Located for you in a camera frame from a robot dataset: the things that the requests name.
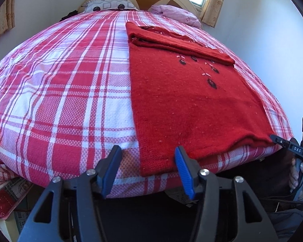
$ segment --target screw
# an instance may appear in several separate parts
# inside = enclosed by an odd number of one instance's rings
[[[235,182],[237,182],[237,183],[243,183],[243,181],[244,181],[243,177],[241,177],[241,176],[236,176],[235,177]]]
[[[87,175],[94,175],[96,173],[96,171],[94,170],[94,169],[88,169],[87,171],[86,171],[86,174]]]
[[[53,179],[52,179],[53,183],[58,183],[59,181],[61,181],[61,177],[60,176],[53,177]]]
[[[201,170],[199,171],[199,173],[200,173],[201,175],[208,175],[208,174],[210,173],[210,171],[209,171],[208,169],[201,169]]]

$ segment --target red and white plaid bedspread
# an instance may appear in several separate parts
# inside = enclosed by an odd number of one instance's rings
[[[206,32],[142,11],[80,14],[40,32],[0,62],[0,185],[17,175],[41,186],[57,175],[73,178],[95,167],[114,144],[121,146],[124,157],[110,197],[149,194],[180,184],[175,172],[140,176],[130,101],[128,21],[188,35],[229,54],[262,97],[275,133],[292,137],[272,93],[245,62]],[[218,172],[277,149],[244,146],[210,157],[204,167]]]

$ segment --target beige curtain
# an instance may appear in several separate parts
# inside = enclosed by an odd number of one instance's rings
[[[209,26],[215,27],[222,5],[223,0],[205,0],[200,14],[200,20]]]
[[[0,35],[15,27],[15,0],[5,0],[0,7]]]

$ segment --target red fabric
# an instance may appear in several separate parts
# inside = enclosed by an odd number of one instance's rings
[[[225,65],[235,64],[235,61],[226,53],[220,53],[217,49],[202,47],[186,35],[182,36],[169,32],[161,27],[147,27],[148,30],[146,28],[141,29],[131,22],[126,23],[126,28],[129,42],[137,46],[170,50],[202,57]]]
[[[228,55],[162,28],[126,28],[143,176],[174,170],[178,145],[198,161],[242,145],[272,145],[262,102],[227,66],[234,63]]]
[[[16,201],[6,192],[5,189],[0,190],[0,218],[3,218],[7,212],[9,212]]]

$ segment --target pillow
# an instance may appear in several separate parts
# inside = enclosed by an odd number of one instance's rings
[[[198,29],[202,29],[199,19],[189,11],[172,5],[153,5],[148,10],[153,14],[159,14]]]
[[[129,0],[90,0],[84,3],[81,7],[85,7],[84,9],[85,13],[89,13],[93,11],[104,11],[104,10],[139,11]]]

